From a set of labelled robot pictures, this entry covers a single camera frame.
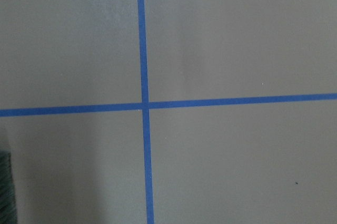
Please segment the beige hand brush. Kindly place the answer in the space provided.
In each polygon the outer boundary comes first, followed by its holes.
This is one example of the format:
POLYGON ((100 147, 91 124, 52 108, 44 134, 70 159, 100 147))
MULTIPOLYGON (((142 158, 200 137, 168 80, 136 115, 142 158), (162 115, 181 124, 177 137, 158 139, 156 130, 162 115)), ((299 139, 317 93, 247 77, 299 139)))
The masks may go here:
POLYGON ((11 154, 3 150, 1 150, 1 223, 18 223, 11 154))

